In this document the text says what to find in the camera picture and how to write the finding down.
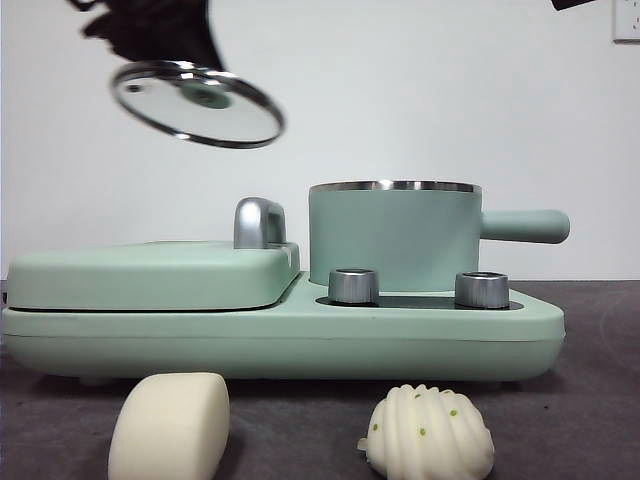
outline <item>silver knob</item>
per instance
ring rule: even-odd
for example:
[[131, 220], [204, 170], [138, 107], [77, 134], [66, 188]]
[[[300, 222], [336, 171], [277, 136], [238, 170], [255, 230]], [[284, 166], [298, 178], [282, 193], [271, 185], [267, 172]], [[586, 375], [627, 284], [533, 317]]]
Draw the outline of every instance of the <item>silver knob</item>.
[[501, 273], [459, 273], [456, 275], [456, 303], [475, 308], [508, 307], [508, 280]]
[[329, 300], [339, 303], [378, 303], [378, 274], [364, 268], [338, 268], [329, 273]]

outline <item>stainless steel rim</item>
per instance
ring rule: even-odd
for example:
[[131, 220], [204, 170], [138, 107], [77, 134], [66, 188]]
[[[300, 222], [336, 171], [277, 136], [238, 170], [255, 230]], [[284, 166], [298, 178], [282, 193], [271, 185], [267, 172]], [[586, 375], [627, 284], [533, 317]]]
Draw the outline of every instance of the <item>stainless steel rim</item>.
[[461, 273], [460, 275], [462, 275], [463, 277], [469, 277], [469, 278], [487, 278], [487, 279], [506, 277], [504, 273], [496, 273], [496, 272], [466, 272], [466, 273]]
[[[185, 79], [188, 79], [190, 81], [200, 81], [202, 83], [211, 81], [222, 83], [230, 87], [234, 93], [242, 95], [243, 97], [255, 102], [256, 104], [267, 110], [271, 115], [273, 115], [273, 117], [276, 119], [276, 122], [278, 123], [278, 133], [272, 137], [256, 141], [225, 140], [220, 138], [204, 137], [192, 132], [180, 130], [160, 123], [153, 118], [143, 115], [137, 110], [131, 108], [129, 105], [122, 102], [117, 95], [116, 89], [120, 83], [128, 80], [144, 79], [150, 77], [167, 82], [172, 82], [175, 84], [178, 84]], [[111, 80], [111, 93], [113, 94], [116, 101], [133, 116], [139, 118], [147, 125], [162, 132], [168, 133], [169, 135], [173, 135], [180, 140], [188, 140], [191, 142], [203, 143], [205, 145], [213, 145], [216, 147], [258, 148], [272, 143], [280, 135], [282, 135], [282, 132], [285, 128], [284, 115], [268, 95], [264, 94], [251, 84], [240, 79], [233, 73], [220, 72], [211, 68], [194, 65], [191, 62], [158, 60], [129, 63], [121, 67], [114, 74]]]
[[335, 192], [348, 190], [443, 190], [448, 192], [481, 193], [478, 185], [457, 182], [425, 180], [366, 180], [359, 182], [336, 182], [314, 185], [310, 192]]

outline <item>saucepan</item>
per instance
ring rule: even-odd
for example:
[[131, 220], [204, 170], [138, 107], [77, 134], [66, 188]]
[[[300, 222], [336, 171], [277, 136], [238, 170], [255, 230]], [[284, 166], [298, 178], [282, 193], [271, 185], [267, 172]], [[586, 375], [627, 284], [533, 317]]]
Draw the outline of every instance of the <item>saucepan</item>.
[[477, 185], [380, 180], [316, 185], [309, 192], [311, 273], [327, 285], [337, 268], [378, 272], [380, 289], [453, 290], [478, 270], [480, 239], [560, 243], [569, 218], [558, 210], [482, 211]]

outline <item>mint green appliance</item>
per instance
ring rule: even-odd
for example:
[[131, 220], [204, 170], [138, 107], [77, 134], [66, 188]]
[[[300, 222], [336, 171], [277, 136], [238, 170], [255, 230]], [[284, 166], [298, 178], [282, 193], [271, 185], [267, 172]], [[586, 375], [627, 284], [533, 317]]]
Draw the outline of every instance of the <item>mint green appliance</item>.
[[[505, 218], [498, 222], [503, 227]], [[567, 233], [563, 222], [545, 225], [544, 235], [554, 240]], [[248, 198], [236, 208], [233, 242], [156, 242], [15, 259], [4, 342], [28, 367], [92, 381], [176, 371], [519, 380], [549, 369], [560, 351], [562, 311], [508, 291], [504, 276], [473, 273], [458, 283], [461, 272], [454, 272], [442, 282], [452, 286], [446, 291], [392, 291], [384, 288], [384, 270], [338, 267], [332, 275], [342, 280], [329, 287], [300, 272], [283, 209]], [[362, 279], [370, 282], [364, 289]], [[463, 295], [458, 290], [467, 281], [472, 286]], [[503, 303], [474, 303], [487, 295]]]

